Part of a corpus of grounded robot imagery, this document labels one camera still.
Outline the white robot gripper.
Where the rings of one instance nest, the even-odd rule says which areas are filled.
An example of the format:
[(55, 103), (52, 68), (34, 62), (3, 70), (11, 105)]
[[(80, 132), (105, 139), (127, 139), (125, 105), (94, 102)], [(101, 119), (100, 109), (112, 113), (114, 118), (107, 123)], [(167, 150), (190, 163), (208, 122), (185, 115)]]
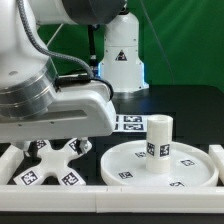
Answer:
[(31, 141), (76, 137), (77, 153), (86, 154), (92, 144), (82, 137), (108, 136), (114, 131), (115, 123), (116, 111), (109, 88), (92, 81), (62, 88), (42, 116), (25, 120), (0, 116), (0, 143), (12, 142), (27, 157), (35, 157), (38, 149), (36, 142)]

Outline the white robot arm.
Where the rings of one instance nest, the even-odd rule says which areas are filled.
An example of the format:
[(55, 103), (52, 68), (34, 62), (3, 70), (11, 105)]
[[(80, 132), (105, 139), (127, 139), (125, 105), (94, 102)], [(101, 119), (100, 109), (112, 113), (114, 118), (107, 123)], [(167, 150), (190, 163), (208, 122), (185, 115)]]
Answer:
[(0, 143), (109, 135), (146, 88), (127, 0), (0, 0)]

